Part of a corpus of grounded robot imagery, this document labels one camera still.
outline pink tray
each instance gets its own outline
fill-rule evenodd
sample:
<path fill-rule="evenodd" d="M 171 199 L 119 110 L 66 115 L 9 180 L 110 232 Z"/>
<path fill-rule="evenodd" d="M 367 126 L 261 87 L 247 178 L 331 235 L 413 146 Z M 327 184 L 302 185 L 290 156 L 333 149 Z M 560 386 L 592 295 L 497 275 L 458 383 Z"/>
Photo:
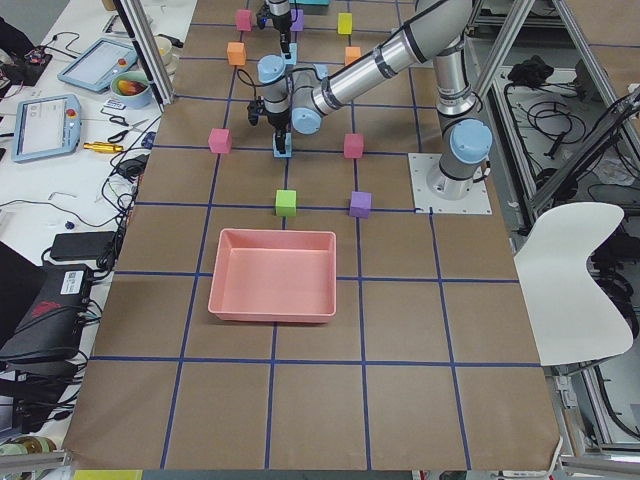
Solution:
<path fill-rule="evenodd" d="M 223 320 L 326 323 L 336 313 L 333 232 L 220 232 L 209 311 Z"/>

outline person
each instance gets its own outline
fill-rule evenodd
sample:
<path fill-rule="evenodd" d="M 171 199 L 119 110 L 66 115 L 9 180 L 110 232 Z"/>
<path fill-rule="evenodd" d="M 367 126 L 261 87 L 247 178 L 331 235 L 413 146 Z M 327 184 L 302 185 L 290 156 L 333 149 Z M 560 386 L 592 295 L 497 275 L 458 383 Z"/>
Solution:
<path fill-rule="evenodd" d="M 25 55 L 34 48 L 31 40 L 23 32 L 0 17 L 0 49 L 11 57 L 24 60 Z"/>

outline pink cube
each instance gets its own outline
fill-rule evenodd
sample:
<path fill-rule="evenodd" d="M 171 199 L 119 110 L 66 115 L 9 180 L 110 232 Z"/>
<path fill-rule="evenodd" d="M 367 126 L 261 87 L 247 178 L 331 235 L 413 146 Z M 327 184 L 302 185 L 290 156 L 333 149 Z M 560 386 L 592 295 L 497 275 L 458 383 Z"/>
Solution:
<path fill-rule="evenodd" d="M 357 218 L 369 218 L 371 213 L 370 192 L 351 192 L 351 204 L 349 205 L 349 216 Z"/>
<path fill-rule="evenodd" d="M 292 32 L 301 32 L 304 28 L 304 12 L 301 8 L 294 8 L 291 10 L 291 18 L 294 22 L 291 25 Z"/>
<path fill-rule="evenodd" d="M 347 133 L 344 136 L 344 158 L 362 158 L 364 153 L 364 135 Z"/>
<path fill-rule="evenodd" d="M 251 31 L 251 10 L 236 10 L 236 30 Z"/>
<path fill-rule="evenodd" d="M 213 153 L 231 151 L 231 132 L 226 128 L 214 128 L 209 135 L 209 148 Z"/>

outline yellow tool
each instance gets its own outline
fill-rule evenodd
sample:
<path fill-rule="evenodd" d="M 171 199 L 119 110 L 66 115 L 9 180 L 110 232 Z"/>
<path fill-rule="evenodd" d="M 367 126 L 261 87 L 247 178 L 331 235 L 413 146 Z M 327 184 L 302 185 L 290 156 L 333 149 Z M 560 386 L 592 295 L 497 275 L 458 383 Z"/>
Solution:
<path fill-rule="evenodd" d="M 107 142 L 85 143 L 83 147 L 97 153 L 118 153 L 124 150 L 122 145 L 114 145 L 113 143 Z"/>

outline white chair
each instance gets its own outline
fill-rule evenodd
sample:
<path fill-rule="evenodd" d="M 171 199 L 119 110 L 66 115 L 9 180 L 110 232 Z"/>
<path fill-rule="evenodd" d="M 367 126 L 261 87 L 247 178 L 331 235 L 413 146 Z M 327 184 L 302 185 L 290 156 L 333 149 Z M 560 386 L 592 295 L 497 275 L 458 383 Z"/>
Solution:
<path fill-rule="evenodd" d="M 620 207 L 606 203 L 552 208 L 516 254 L 542 365 L 598 360 L 631 347 L 631 329 L 586 267 L 622 217 Z"/>

